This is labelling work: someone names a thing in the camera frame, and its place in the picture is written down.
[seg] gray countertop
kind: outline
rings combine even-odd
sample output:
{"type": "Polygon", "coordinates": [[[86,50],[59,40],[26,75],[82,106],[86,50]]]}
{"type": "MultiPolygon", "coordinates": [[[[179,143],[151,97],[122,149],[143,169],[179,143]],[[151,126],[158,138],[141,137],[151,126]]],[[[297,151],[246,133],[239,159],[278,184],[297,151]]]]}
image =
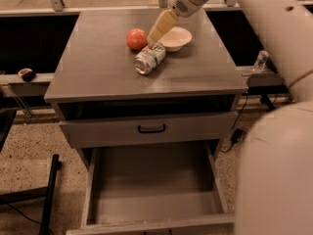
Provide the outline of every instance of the gray countertop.
{"type": "Polygon", "coordinates": [[[76,26],[52,79],[49,103],[239,94],[247,90],[235,71],[217,32],[203,10],[180,25],[193,40],[179,52],[167,53],[151,74],[137,73],[136,52],[125,44],[128,29],[150,30],[160,9],[85,11],[76,26]]]}

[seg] black metal stand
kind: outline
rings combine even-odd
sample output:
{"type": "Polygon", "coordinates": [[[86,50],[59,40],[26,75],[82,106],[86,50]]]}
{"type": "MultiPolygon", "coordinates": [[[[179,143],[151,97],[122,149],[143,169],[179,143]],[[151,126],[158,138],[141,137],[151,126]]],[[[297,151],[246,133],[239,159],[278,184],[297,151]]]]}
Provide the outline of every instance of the black metal stand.
{"type": "Polygon", "coordinates": [[[61,162],[59,162],[59,155],[56,154],[52,158],[49,182],[47,187],[0,195],[0,206],[21,201],[45,198],[45,204],[40,222],[39,235],[49,235],[49,223],[53,203],[53,195],[57,178],[57,170],[58,168],[60,168],[60,166],[61,162]]]}

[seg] drawer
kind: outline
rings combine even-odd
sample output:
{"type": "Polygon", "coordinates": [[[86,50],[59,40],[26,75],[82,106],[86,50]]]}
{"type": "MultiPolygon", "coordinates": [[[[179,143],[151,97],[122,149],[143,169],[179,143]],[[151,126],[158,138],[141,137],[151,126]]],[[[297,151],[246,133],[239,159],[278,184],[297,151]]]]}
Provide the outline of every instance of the drawer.
{"type": "Polygon", "coordinates": [[[61,121],[71,148],[221,139],[236,112],[61,121]]]}
{"type": "Polygon", "coordinates": [[[78,234],[232,232],[205,141],[94,149],[78,234]]]}

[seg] robotic arm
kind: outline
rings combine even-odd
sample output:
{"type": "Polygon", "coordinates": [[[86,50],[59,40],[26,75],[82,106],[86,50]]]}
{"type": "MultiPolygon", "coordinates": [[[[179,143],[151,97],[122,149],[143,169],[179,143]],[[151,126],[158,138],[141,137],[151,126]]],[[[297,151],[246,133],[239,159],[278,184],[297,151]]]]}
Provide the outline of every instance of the robotic arm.
{"type": "MultiPolygon", "coordinates": [[[[189,17],[207,0],[170,0],[189,17]]],[[[235,234],[313,234],[313,16],[295,0],[237,0],[296,104],[263,117],[241,150],[235,234]]]]}

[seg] can lid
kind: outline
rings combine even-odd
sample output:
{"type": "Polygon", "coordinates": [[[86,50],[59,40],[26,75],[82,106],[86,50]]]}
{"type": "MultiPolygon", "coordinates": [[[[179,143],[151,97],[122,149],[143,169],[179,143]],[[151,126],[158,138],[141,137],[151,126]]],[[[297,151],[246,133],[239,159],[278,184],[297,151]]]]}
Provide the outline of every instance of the can lid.
{"type": "Polygon", "coordinates": [[[141,59],[134,60],[134,67],[137,73],[140,74],[148,74],[151,71],[149,64],[141,59]]]}

